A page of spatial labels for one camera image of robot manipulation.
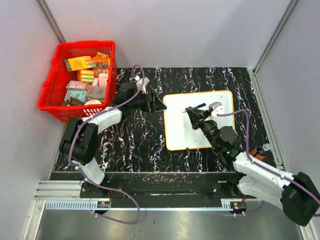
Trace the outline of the white marker pen blue cap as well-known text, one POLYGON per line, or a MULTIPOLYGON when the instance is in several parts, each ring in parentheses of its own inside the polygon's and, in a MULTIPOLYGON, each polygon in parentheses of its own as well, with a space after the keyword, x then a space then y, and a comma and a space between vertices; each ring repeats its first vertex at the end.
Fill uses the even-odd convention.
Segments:
POLYGON ((193 107, 189 106, 189 107, 185 108, 183 113, 194 113, 199 108, 202 108, 202 107, 205 107, 205 106, 206 106, 206 103, 201 103, 201 104, 198 104, 198 105, 193 106, 193 107))

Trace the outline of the white board with orange frame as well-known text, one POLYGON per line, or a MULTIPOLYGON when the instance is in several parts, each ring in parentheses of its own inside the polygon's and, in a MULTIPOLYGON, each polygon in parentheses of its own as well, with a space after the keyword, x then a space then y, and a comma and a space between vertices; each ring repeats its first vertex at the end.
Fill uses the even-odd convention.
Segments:
POLYGON ((200 109, 208 110, 210 104, 220 102, 226 113, 234 111, 234 98, 230 90, 167 94, 162 101, 167 107, 163 112, 164 132, 166 148, 170 151, 211 147, 201 129, 192 129, 185 108, 205 104, 200 109))

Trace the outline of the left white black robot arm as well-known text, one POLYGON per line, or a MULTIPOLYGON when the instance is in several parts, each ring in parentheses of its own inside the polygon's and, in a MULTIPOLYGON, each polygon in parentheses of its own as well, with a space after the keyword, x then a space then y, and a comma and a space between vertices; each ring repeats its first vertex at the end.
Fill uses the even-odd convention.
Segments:
POLYGON ((90 117, 72 117, 69 120, 60 141, 59 152, 88 179, 81 186, 81 198, 103 198, 110 193, 108 177, 95 158, 98 135, 123 121, 132 110, 156 113, 166 109, 167 106, 155 92, 147 91, 139 80, 137 83, 121 84, 112 103, 105 110, 90 117))

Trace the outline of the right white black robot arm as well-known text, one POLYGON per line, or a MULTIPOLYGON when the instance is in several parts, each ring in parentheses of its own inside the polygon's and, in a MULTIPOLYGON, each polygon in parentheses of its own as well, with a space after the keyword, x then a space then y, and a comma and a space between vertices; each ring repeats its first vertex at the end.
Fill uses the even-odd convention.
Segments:
POLYGON ((219 161, 229 171, 240 174, 240 179, 228 184, 227 192, 233 198, 252 196, 283 211, 295 224, 307 226, 319 217, 320 193, 305 173, 293 174, 273 167, 249 154, 238 145, 231 126, 218 127, 213 117, 222 117, 217 107, 207 110, 199 107, 185 109, 193 130, 201 130, 219 161))

